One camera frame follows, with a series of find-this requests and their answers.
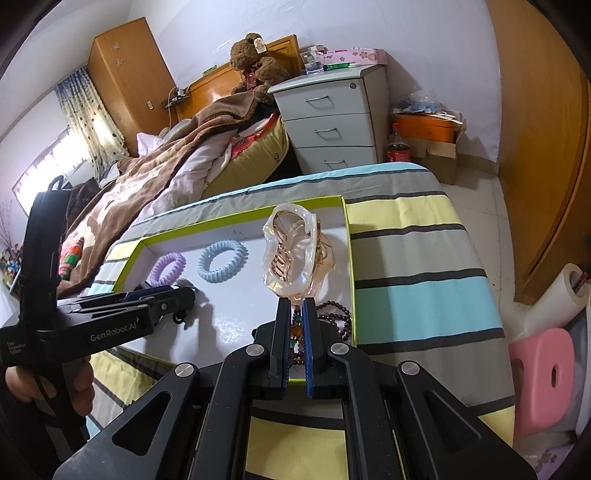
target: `wooden headboard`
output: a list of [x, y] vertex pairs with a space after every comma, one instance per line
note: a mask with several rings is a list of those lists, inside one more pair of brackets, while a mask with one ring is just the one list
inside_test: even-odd
[[[292, 76], [300, 74], [304, 64], [295, 35], [280, 38], [266, 46], [269, 55], [275, 57]], [[191, 118], [204, 106], [230, 95], [230, 91], [240, 80], [240, 73], [232, 70], [230, 64], [226, 63], [193, 82], [189, 87], [191, 96], [176, 106], [178, 119]]]

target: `window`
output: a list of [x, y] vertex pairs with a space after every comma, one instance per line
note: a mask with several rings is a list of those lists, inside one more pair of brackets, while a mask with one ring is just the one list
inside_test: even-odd
[[28, 215], [38, 192], [47, 190], [52, 179], [72, 174], [89, 157], [84, 142], [67, 128], [46, 148], [18, 179], [12, 192]]

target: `striped mattress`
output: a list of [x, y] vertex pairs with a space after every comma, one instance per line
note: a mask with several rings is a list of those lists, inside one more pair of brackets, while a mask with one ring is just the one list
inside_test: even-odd
[[[512, 443], [515, 397], [501, 320], [474, 246], [425, 168], [388, 163], [282, 180], [219, 195], [131, 227], [110, 249], [90, 293], [112, 290], [141, 238], [245, 210], [318, 196], [345, 198], [355, 276], [358, 348], [413, 360]], [[101, 429], [170, 367], [121, 348], [92, 358]], [[340, 403], [290, 387], [256, 402], [247, 479], [346, 479]]]

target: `purple hair tie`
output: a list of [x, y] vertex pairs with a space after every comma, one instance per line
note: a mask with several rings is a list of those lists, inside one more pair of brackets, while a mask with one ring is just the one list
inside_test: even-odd
[[[168, 272], [165, 276], [161, 277], [164, 269], [172, 263], [174, 263], [174, 265], [171, 268], [170, 272]], [[158, 261], [154, 265], [154, 268], [150, 272], [148, 282], [150, 282], [150, 285], [152, 285], [153, 287], [172, 285], [180, 278], [186, 265], [187, 260], [185, 260], [185, 258], [179, 253], [170, 253], [163, 255], [158, 259]]]

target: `plastic bag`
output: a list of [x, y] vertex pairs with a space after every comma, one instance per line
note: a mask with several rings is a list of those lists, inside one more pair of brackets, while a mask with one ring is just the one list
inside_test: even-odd
[[441, 104], [432, 90], [418, 90], [402, 100], [398, 107], [401, 113], [437, 113]]
[[295, 304], [314, 297], [335, 265], [332, 246], [320, 232], [316, 214], [300, 205], [282, 203], [262, 230], [267, 241], [262, 260], [265, 285]]

